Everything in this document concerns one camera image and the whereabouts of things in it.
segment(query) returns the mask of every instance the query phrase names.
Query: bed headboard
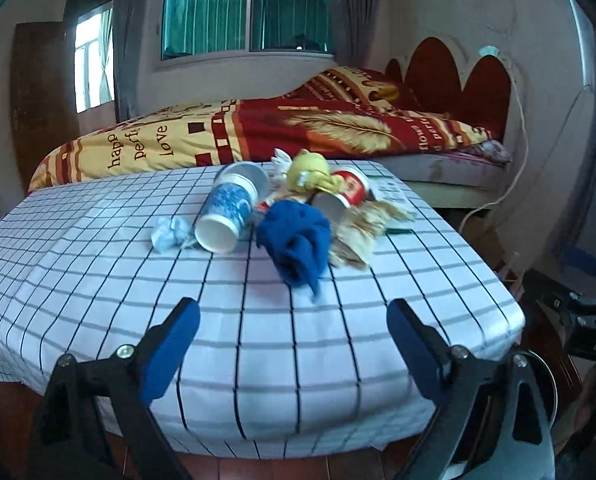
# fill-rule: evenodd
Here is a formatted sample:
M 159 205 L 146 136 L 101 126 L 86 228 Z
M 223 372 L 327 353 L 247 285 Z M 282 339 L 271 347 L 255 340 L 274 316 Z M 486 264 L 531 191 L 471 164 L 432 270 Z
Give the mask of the bed headboard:
M 520 96 L 523 86 L 504 53 L 486 47 L 468 59 L 451 38 L 429 37 L 410 56 L 391 59 L 385 74 L 411 89 L 424 111 L 485 127 L 513 153 L 520 109 L 512 78 Z

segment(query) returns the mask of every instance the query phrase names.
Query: red paper cup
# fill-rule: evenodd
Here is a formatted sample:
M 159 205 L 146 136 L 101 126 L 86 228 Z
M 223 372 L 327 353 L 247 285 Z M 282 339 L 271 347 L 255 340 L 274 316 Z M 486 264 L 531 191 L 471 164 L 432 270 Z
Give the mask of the red paper cup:
M 369 193 L 369 180 L 364 173 L 351 166 L 342 166 L 332 174 L 341 176 L 345 185 L 340 193 L 318 193 L 312 206 L 319 209 L 332 225 L 339 225 L 345 211 L 351 206 L 358 206 Z

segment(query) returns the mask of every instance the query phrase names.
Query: wooden floor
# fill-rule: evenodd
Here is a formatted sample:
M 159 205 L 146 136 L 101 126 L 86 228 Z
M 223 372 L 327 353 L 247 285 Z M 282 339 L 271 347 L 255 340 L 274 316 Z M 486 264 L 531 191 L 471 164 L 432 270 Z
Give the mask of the wooden floor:
M 15 478 L 27 476 L 28 435 L 40 396 L 22 384 L 0 383 L 0 461 Z M 116 465 L 123 468 L 125 447 L 108 435 Z M 238 460 L 178 454 L 194 480 L 392 480 L 404 467 L 416 439 L 390 444 L 382 453 L 363 449 L 326 458 Z M 125 475 L 136 478 L 127 460 Z

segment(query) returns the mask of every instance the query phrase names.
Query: table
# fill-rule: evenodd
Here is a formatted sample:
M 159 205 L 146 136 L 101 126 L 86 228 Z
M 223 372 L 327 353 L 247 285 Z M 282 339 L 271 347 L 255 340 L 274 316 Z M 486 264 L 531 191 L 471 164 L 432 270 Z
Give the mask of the table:
M 350 164 L 349 161 L 334 163 Z M 354 162 L 395 179 L 380 164 Z M 0 381 L 42 393 L 56 359 L 135 344 L 183 296 L 201 324 L 152 404 L 175 450 L 290 458 L 385 444 L 420 432 L 433 405 L 388 334 L 405 298 L 450 344 L 503 356 L 523 313 L 478 254 L 398 181 L 418 219 L 383 237 L 372 267 L 328 269 L 315 302 L 281 282 L 246 232 L 226 256 L 152 250 L 155 218 L 193 222 L 219 166 L 131 174 L 35 192 L 0 221 Z M 108 430 L 119 432 L 101 403 Z

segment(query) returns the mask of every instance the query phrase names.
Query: green window glass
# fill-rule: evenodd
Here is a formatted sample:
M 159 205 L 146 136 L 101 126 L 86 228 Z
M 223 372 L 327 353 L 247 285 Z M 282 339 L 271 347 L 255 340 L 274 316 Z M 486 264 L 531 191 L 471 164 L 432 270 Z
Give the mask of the green window glass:
M 165 0 L 162 59 L 245 46 L 247 0 Z
M 329 0 L 253 0 L 252 50 L 331 52 Z

